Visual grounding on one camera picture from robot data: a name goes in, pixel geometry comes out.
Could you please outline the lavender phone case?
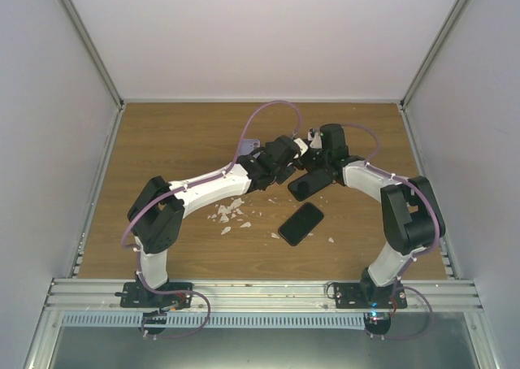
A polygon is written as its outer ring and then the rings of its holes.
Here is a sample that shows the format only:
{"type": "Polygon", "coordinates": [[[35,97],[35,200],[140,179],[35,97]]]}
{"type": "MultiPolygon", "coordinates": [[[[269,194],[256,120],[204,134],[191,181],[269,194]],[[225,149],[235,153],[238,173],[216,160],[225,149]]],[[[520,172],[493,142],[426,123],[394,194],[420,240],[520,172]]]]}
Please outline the lavender phone case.
{"type": "Polygon", "coordinates": [[[240,142],[239,155],[241,156],[251,154],[259,147],[261,147],[261,142],[259,139],[245,138],[240,142]]]}

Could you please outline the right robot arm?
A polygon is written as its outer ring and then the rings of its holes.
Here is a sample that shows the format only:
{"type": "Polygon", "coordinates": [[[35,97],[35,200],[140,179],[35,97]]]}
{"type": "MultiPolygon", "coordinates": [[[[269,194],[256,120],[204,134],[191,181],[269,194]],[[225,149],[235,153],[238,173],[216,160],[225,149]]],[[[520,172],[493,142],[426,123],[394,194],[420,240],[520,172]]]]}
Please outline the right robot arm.
{"type": "Polygon", "coordinates": [[[379,202],[386,243],[362,272],[360,290],[369,304],[393,295],[407,268],[436,250],[446,231],[430,181],[399,176],[376,167],[370,157],[351,155],[341,124],[310,129],[306,144],[301,157],[306,174],[291,185],[296,198],[305,200],[337,183],[379,202]]]}

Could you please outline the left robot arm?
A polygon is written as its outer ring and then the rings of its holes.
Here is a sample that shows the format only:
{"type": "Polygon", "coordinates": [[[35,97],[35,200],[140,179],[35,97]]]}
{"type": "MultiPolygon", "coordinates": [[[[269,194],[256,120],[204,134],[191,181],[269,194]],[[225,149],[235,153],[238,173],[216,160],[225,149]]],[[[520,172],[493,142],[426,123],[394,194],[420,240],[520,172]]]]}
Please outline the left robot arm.
{"type": "Polygon", "coordinates": [[[228,166],[189,180],[149,180],[128,212],[131,245],[137,253],[136,275],[141,283],[158,290],[168,282],[167,251],[176,242],[183,219],[194,211],[225,198],[265,190],[285,182],[295,162],[308,151],[301,138],[277,137],[259,152],[234,158],[228,166]]]}

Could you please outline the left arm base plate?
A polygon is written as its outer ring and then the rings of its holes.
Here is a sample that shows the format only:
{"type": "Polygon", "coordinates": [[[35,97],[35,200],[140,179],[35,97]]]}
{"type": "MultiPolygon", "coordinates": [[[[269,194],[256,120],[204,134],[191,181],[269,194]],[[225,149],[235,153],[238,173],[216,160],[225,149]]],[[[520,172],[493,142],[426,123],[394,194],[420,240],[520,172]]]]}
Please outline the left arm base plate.
{"type": "Polygon", "coordinates": [[[115,293],[119,298],[122,308],[143,309],[141,324],[138,328],[147,336],[158,336],[165,328],[155,328],[154,325],[165,325],[167,312],[170,310],[183,310],[191,306],[191,297],[188,290],[193,289],[189,282],[166,282],[158,287],[159,291],[174,290],[174,294],[156,294],[149,291],[142,282],[136,278],[133,282],[127,282],[120,291],[115,293]]]}

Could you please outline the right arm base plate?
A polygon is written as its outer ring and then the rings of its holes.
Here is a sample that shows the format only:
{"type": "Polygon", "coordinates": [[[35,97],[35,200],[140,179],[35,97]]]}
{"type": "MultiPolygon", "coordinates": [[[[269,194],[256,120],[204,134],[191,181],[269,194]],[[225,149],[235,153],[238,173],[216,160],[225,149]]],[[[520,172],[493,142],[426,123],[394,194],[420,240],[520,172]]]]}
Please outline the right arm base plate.
{"type": "Polygon", "coordinates": [[[371,337],[385,338],[398,310],[408,307],[402,285],[372,287],[368,282],[329,282],[324,292],[335,302],[336,309],[362,310],[365,331],[371,337]]]}

